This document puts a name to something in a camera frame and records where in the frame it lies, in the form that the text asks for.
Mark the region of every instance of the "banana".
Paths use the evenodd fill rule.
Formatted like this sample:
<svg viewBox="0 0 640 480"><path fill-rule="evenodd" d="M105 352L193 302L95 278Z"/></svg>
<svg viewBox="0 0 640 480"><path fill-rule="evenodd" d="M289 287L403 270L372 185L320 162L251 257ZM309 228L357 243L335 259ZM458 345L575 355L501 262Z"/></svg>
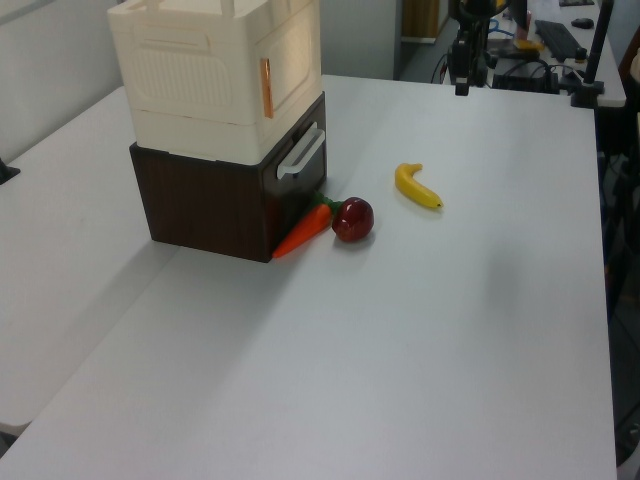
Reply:
<svg viewBox="0 0 640 480"><path fill-rule="evenodd" d="M421 163L401 163L398 165L396 168L396 188L418 205L427 208L442 207L440 197L413 178L413 174L420 170L422 170Z"/></svg>

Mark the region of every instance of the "black stand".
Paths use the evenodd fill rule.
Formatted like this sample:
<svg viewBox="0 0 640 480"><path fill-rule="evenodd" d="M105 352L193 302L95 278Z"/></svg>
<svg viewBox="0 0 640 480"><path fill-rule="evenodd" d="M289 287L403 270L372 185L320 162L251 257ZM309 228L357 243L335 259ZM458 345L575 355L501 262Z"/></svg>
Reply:
<svg viewBox="0 0 640 480"><path fill-rule="evenodd" d="M600 15L598 16L598 24L593 34L593 44L587 61L587 71L584 74L583 81L577 76L574 78L563 77L560 87L565 88L571 95L571 106L578 108L595 109L598 106L598 95L604 93L604 84L596 82L596 71L600 63L600 54L609 28L609 20L613 11L613 0L602 0L600 7Z"/></svg>
<svg viewBox="0 0 640 480"><path fill-rule="evenodd" d="M13 168L13 167L7 167L2 161L2 159L0 159L0 185L2 185L5 182L8 182L19 173L20 173L19 169Z"/></svg>

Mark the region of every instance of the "apple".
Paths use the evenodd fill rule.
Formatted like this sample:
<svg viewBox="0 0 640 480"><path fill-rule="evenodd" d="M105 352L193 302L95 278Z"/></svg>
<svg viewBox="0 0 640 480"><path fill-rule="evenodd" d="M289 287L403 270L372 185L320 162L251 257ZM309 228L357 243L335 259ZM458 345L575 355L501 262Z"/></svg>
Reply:
<svg viewBox="0 0 640 480"><path fill-rule="evenodd" d="M347 198L336 212L331 228L343 242L362 240L373 228L373 208L361 198Z"/></svg>

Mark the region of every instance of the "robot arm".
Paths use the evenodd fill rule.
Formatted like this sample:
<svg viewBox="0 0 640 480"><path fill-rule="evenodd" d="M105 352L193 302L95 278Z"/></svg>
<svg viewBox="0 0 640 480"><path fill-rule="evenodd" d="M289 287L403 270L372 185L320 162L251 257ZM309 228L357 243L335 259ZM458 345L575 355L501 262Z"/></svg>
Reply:
<svg viewBox="0 0 640 480"><path fill-rule="evenodd" d="M510 3L510 0L449 0L449 16L460 24L447 54L449 76L456 87L456 95L468 95L471 85L484 85L489 20Z"/></svg>

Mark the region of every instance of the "white plastic box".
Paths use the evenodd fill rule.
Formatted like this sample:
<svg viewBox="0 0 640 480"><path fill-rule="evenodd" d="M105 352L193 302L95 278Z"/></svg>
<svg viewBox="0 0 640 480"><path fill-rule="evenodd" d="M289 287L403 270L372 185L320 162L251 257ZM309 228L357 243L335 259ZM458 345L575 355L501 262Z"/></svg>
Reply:
<svg viewBox="0 0 640 480"><path fill-rule="evenodd" d="M322 93L319 0L128 0L109 24L141 147L256 165Z"/></svg>

